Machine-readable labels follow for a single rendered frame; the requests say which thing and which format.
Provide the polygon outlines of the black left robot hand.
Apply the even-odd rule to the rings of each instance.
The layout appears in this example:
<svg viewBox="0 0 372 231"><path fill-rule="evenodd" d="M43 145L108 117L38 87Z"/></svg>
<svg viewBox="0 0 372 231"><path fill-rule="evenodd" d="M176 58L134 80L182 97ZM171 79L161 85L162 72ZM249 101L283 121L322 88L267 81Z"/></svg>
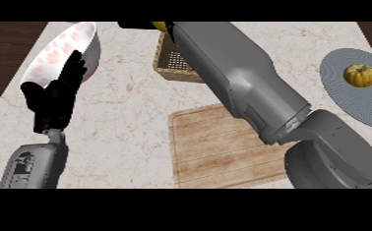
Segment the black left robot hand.
<svg viewBox="0 0 372 231"><path fill-rule="evenodd" d="M66 128L72 115L75 94L86 71L81 52L74 50L65 61L58 79L46 87L32 82L21 84L28 108L35 113L35 133L43 134L49 129L63 130Z"/></svg>

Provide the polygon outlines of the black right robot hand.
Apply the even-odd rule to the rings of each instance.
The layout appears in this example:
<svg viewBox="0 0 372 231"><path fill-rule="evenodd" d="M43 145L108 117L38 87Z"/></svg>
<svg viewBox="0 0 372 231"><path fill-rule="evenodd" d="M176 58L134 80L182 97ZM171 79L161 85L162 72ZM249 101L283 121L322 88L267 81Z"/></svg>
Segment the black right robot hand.
<svg viewBox="0 0 372 231"><path fill-rule="evenodd" d="M156 29L151 22L118 21L118 26L122 29ZM170 35L170 38L174 38L174 36L173 36L174 23L173 22L165 22L165 26L167 26L167 31L168 31L167 34Z"/></svg>

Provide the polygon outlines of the brown wicker basket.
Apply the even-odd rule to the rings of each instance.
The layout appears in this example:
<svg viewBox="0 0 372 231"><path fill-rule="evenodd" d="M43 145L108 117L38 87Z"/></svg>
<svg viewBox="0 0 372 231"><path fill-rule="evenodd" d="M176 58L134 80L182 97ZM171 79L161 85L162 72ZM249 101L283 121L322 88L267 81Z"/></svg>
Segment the brown wicker basket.
<svg viewBox="0 0 372 231"><path fill-rule="evenodd" d="M189 83L204 82L177 51L170 35L164 32L159 34L156 42L152 68L168 81Z"/></svg>

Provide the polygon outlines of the wooden cutting board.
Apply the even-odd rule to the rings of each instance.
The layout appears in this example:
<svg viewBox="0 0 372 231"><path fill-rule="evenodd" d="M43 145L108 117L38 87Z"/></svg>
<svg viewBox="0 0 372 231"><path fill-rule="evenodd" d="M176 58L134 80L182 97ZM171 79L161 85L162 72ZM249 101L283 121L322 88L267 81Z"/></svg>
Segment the wooden cutting board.
<svg viewBox="0 0 372 231"><path fill-rule="evenodd" d="M286 178L294 143L266 145L221 104L174 112L168 136L177 188L249 188Z"/></svg>

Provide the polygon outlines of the white bowl with pink spots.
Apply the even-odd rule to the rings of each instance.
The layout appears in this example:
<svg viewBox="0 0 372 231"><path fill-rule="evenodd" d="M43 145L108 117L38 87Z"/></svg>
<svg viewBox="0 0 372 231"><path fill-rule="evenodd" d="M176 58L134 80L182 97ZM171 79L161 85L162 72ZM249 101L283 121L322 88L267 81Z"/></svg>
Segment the white bowl with pink spots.
<svg viewBox="0 0 372 231"><path fill-rule="evenodd" d="M87 71L83 82L86 82L96 72L102 53L94 22L74 24L50 41L25 71L21 83L34 82L46 87L58 79L65 61L74 50L81 53L84 60Z"/></svg>

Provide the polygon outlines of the grey round placemat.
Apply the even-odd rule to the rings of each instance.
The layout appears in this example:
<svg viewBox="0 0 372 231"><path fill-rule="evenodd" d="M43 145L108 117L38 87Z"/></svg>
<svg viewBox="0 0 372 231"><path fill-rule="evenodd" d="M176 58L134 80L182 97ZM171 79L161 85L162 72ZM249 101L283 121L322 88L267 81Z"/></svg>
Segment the grey round placemat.
<svg viewBox="0 0 372 231"><path fill-rule="evenodd" d="M354 48L339 48L325 56L320 76L326 93L341 110L372 127L372 86L354 87L344 79L345 68L353 64L372 67L372 53Z"/></svg>

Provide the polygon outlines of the small yellow pumpkin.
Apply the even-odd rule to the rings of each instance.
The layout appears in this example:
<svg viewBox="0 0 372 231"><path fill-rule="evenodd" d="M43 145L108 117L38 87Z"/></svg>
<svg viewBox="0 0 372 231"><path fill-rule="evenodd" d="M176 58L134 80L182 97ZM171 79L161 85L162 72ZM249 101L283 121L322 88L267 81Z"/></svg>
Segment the small yellow pumpkin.
<svg viewBox="0 0 372 231"><path fill-rule="evenodd" d="M372 86L372 66L365 64L353 64L345 70L342 77L354 87Z"/></svg>

